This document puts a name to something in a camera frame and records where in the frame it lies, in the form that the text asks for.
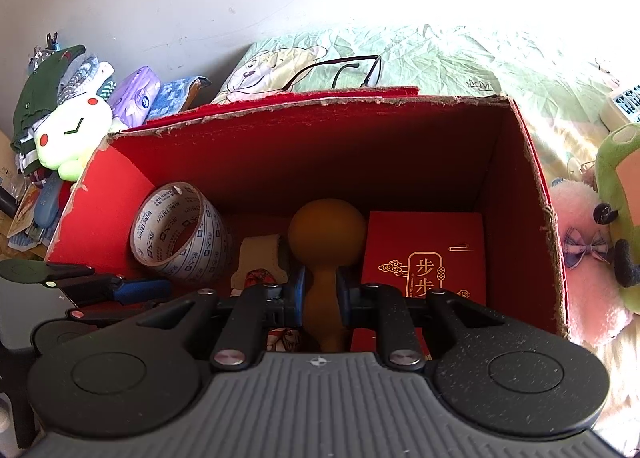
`red box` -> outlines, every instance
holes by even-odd
[[[418,96],[407,88],[286,94],[203,106],[159,123],[97,149],[49,261],[149,275],[130,252],[129,229],[146,196],[171,181],[199,188],[235,240],[284,233],[300,206],[321,197],[347,200],[365,215],[476,212],[489,307],[566,333],[555,216],[509,99]],[[234,269],[210,284],[220,295],[228,295]]]
[[[485,304],[482,216],[372,211],[362,268],[362,283],[368,282],[390,284],[405,297],[445,288]],[[428,354],[422,329],[416,331]],[[373,330],[354,330],[352,352],[375,349]]]

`green frog plush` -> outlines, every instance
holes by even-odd
[[[609,225],[620,295],[629,310],[640,313],[640,124],[627,124],[604,140],[595,171],[602,203],[593,218]]]
[[[35,131],[40,163],[62,180],[78,181],[104,136],[113,131],[113,113],[98,95],[81,94],[60,104]]]

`gray ridged panel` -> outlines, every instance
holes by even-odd
[[[504,440],[465,425],[417,374],[373,354],[268,353],[218,375],[197,405],[154,433],[117,441],[49,434],[28,458],[604,458],[590,432],[562,441]]]

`plaid bow tie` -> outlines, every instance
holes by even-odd
[[[578,229],[569,227],[562,241],[562,253],[564,254],[564,264],[566,268],[573,269],[582,261],[585,254],[591,254],[600,261],[607,261],[607,252],[609,245],[602,237],[602,234],[596,232],[591,244],[587,245]]]

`roll of tape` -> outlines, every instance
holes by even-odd
[[[187,229],[193,234],[177,250]],[[211,283],[228,265],[231,237],[220,213],[193,185],[162,186],[140,207],[131,226],[130,246],[136,260],[166,278]]]

